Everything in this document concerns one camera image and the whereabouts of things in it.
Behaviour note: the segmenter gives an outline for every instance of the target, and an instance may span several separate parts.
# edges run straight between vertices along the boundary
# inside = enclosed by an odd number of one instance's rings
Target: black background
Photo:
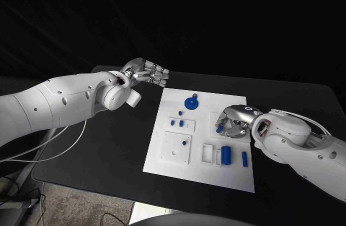
[[[346,0],[0,0],[0,73],[47,80],[143,57],[325,84],[345,108],[345,15]]]

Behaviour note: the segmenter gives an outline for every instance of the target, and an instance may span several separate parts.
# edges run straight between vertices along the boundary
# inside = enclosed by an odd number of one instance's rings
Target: black table
[[[120,70],[97,66],[93,72]],[[346,139],[346,117],[325,85],[172,72],[168,87],[247,97],[267,112],[283,109],[315,119]],[[140,83],[142,101],[103,111],[87,122],[75,147],[36,164],[32,177],[80,190],[184,212],[211,214],[260,225],[346,225],[346,202],[329,196],[287,164],[274,162],[251,142],[256,193],[143,172],[163,89]],[[49,143],[42,159],[75,142],[84,123]]]

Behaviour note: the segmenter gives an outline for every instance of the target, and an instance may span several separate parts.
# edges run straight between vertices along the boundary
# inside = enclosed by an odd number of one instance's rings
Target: robotic hand
[[[323,135],[312,132],[300,118],[320,127]],[[225,129],[228,120],[233,128]],[[277,109],[263,113],[251,106],[233,105],[221,113],[215,126],[220,135],[234,139],[243,138],[250,129],[254,146],[264,154],[289,164],[323,191],[346,201],[346,142],[318,122]]]
[[[47,129],[71,126],[126,102],[136,107],[142,81],[166,86],[171,71],[143,58],[122,71],[55,77],[23,92],[0,96],[0,146]]]

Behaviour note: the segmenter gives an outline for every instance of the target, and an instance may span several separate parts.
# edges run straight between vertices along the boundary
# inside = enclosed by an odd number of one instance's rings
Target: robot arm
[[[297,174],[339,200],[346,200],[346,142],[332,135],[312,132],[307,123],[280,110],[263,113],[247,105],[233,105],[215,126],[233,120],[222,136],[241,138],[251,130],[254,146],[279,163],[289,164]]]
[[[71,126],[126,102],[136,107],[140,81],[166,86],[171,71],[145,60],[132,60],[122,71],[57,77],[23,92],[0,96],[0,146],[47,129]]]

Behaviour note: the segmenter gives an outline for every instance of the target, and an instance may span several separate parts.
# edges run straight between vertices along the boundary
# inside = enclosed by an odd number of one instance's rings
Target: floor
[[[34,187],[42,189],[41,182]],[[132,216],[133,202],[97,193],[85,192],[55,184],[45,183],[44,194],[47,195],[44,214],[45,226],[98,226],[104,213],[114,214],[124,223]],[[35,226],[42,215],[41,204],[32,208],[21,223],[21,226]],[[104,226],[123,226],[113,216],[104,216]]]

